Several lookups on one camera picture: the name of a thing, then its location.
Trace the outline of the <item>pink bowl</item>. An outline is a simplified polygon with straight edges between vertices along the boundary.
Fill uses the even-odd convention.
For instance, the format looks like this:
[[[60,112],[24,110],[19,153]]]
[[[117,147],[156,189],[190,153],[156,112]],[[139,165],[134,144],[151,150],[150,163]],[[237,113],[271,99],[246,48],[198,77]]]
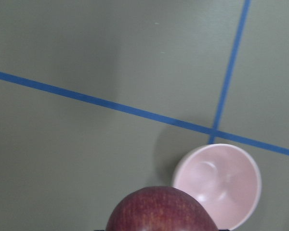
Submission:
[[[250,218],[262,192],[261,173],[252,156],[224,143],[187,153],[178,162],[171,184],[195,198],[219,230],[228,231]]]

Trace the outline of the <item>red apple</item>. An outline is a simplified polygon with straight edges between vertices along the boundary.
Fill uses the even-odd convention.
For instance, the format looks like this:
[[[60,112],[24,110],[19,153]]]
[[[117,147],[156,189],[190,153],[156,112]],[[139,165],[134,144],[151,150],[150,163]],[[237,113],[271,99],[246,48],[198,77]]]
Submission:
[[[107,231],[216,231],[204,207],[173,187],[146,187],[130,193],[114,208]]]

